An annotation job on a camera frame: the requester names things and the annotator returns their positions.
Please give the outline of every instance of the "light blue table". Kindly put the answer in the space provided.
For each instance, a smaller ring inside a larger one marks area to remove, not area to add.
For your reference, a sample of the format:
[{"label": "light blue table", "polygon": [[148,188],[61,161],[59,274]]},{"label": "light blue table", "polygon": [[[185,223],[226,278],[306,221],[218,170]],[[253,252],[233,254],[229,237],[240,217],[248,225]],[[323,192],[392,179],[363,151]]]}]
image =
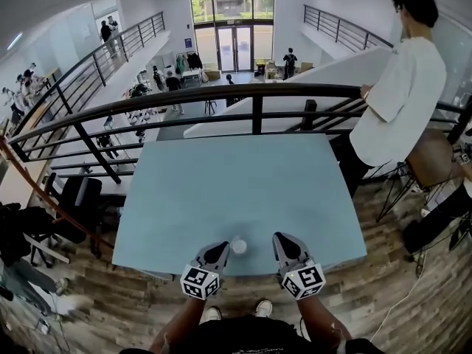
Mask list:
[{"label": "light blue table", "polygon": [[224,274],[274,274],[272,235],[303,240],[330,266],[366,255],[325,135],[230,136],[146,143],[126,197],[113,264],[181,274],[198,250],[239,236]]}]

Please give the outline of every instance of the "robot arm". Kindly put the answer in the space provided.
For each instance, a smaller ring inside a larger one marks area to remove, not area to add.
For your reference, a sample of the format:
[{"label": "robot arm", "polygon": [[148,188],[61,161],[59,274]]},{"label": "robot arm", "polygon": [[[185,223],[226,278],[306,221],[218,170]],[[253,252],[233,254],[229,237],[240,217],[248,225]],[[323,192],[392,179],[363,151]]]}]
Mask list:
[{"label": "robot arm", "polygon": [[221,286],[220,273],[226,266],[229,243],[214,243],[202,248],[190,265],[185,266],[180,279],[184,294],[207,300]]},{"label": "robot arm", "polygon": [[296,237],[276,232],[272,237],[275,259],[279,262],[277,279],[295,300],[317,294],[326,283],[320,264],[315,263],[307,246]]}]

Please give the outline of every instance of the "ceiling light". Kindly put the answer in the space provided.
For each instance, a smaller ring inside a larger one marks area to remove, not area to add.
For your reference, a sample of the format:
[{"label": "ceiling light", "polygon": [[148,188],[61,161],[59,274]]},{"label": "ceiling light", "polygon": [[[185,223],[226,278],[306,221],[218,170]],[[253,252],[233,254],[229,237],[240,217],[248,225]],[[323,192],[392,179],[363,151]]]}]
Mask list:
[{"label": "ceiling light", "polygon": [[11,49],[13,46],[15,46],[16,42],[18,42],[18,40],[21,38],[21,36],[23,35],[23,33],[21,32],[20,34],[18,34],[15,39],[13,40],[13,42],[7,47],[7,50]]}]

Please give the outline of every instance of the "black hair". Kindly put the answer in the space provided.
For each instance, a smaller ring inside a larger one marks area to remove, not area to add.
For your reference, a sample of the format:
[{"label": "black hair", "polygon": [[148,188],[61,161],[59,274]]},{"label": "black hair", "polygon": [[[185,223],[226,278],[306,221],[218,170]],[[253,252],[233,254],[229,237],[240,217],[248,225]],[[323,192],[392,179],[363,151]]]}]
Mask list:
[{"label": "black hair", "polygon": [[395,9],[408,10],[410,16],[417,22],[433,27],[439,17],[434,0],[392,0]]}]

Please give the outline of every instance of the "backpack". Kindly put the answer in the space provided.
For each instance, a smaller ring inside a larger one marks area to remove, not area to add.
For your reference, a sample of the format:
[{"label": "backpack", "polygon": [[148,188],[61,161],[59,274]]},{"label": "backpack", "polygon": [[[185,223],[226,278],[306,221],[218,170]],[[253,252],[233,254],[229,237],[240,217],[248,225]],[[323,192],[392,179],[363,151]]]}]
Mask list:
[{"label": "backpack", "polygon": [[287,56],[290,58],[289,60],[287,60],[287,66],[289,66],[290,68],[295,67],[295,56],[293,54],[287,54]]}]

